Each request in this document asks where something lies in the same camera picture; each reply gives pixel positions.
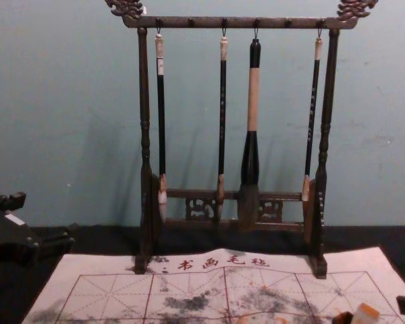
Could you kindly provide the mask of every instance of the black table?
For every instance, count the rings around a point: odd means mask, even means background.
[[[51,231],[38,228],[39,234]],[[92,226],[79,228],[74,237],[73,252],[80,254],[135,254],[139,230],[133,227]],[[405,227],[326,227],[326,252],[340,252],[380,246],[395,270],[405,281]],[[230,248],[259,253],[304,254],[299,234],[286,232],[251,232],[238,234],[209,230],[165,232],[157,254],[206,252]],[[43,286],[51,276],[58,259],[40,262],[33,269],[0,265],[0,324],[21,323]]]

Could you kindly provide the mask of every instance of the white label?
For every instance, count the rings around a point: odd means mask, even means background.
[[[157,75],[163,75],[163,58],[157,59]]]
[[[19,219],[18,217],[14,216],[14,215],[12,215],[12,214],[7,214],[7,215],[5,215],[5,217],[6,217],[8,220],[14,222],[14,223],[15,223],[16,225],[18,225],[18,226],[21,226],[21,225],[24,225],[24,224],[25,224],[21,219]]]

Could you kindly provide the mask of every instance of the carved dragon finial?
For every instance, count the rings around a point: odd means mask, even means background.
[[[130,16],[135,20],[141,18],[142,3],[140,0],[105,0],[105,2],[110,8],[115,6],[115,9],[111,10],[111,13],[115,16]]]
[[[338,20],[346,22],[350,19],[358,19],[369,16],[371,13],[366,11],[366,8],[374,8],[378,0],[341,0],[341,4],[338,6],[339,15]]]

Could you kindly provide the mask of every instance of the red chinese characters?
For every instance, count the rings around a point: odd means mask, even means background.
[[[214,260],[213,258],[208,259],[207,261],[205,261],[205,264],[202,265],[203,269],[206,269],[208,267],[216,267],[217,266],[218,261]]]
[[[237,259],[237,256],[236,255],[233,255],[233,256],[231,256],[230,258],[229,258],[229,260],[227,261],[227,262],[231,262],[231,263],[233,263],[233,264],[235,264],[235,265],[244,265],[245,264],[245,262],[238,262],[239,260]]]
[[[261,265],[263,267],[270,267],[268,264],[265,263],[265,261],[263,259],[253,259],[252,263],[254,265]]]
[[[193,265],[190,264],[191,262],[194,262],[194,261],[193,260],[190,260],[190,261],[185,260],[182,263],[180,263],[180,266],[177,269],[188,270],[188,269],[193,267]]]

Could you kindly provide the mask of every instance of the teal wall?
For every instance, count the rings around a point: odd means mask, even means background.
[[[338,1],[146,0],[151,15],[333,16]],[[220,30],[164,30],[167,179],[215,188]],[[148,34],[157,173],[155,31]],[[226,189],[238,189],[253,30],[228,30]],[[300,191],[316,31],[261,30],[261,190]],[[321,118],[328,32],[317,120]],[[138,47],[103,0],[0,1],[0,192],[28,194],[30,225],[140,219]],[[319,127],[315,128],[318,144]],[[317,167],[314,151],[312,173]],[[341,33],[326,223],[405,224],[405,0]],[[182,215],[172,203],[170,215]],[[225,207],[235,215],[235,204]],[[299,220],[286,205],[284,219]]]

